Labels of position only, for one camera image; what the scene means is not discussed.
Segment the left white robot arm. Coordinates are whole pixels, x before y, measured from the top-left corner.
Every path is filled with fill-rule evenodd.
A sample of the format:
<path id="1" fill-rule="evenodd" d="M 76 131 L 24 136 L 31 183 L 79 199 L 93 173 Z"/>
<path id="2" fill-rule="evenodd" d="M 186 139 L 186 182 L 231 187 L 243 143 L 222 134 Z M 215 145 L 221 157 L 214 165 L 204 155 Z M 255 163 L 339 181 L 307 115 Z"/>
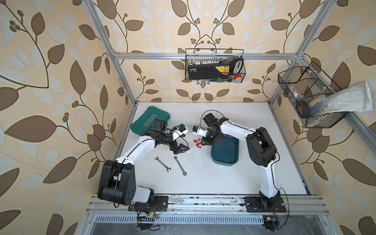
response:
<path id="1" fill-rule="evenodd" d="M 177 139 L 185 137 L 187 133 L 188 129 L 184 124 L 169 129 L 167 121 L 156 119 L 125 154 L 104 163 L 98 199 L 112 202 L 115 207 L 136 203 L 147 207 L 153 205 L 154 190 L 137 185 L 136 168 L 158 145 L 168 146 L 174 154 L 188 151 L 190 148 L 187 145 L 177 143 Z"/>

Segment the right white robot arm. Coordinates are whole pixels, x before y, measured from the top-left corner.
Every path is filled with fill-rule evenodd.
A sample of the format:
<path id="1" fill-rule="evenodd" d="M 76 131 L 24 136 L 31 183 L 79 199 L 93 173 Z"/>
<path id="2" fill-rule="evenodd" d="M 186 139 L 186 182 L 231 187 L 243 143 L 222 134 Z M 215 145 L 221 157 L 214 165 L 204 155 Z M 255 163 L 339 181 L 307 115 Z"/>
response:
<path id="1" fill-rule="evenodd" d="M 269 133 L 263 127 L 258 129 L 241 126 L 228 118 L 216 118 L 209 113 L 203 116 L 204 129 L 194 126 L 193 133 L 202 137 L 203 145 L 211 146 L 219 135 L 228 135 L 247 144 L 249 157 L 258 167 L 260 190 L 258 197 L 245 197 L 248 212 L 287 212 L 286 204 L 274 181 L 274 164 L 277 162 L 277 148 Z"/>

